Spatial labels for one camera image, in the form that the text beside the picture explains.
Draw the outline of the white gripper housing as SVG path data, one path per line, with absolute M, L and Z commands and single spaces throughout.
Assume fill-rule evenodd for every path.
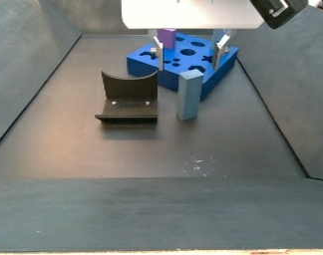
M 254 29 L 262 18 L 249 0 L 122 0 L 122 20 L 128 29 Z M 211 66 L 219 68 L 229 52 L 225 30 L 211 35 Z M 163 44 L 154 36 L 151 53 L 163 70 Z

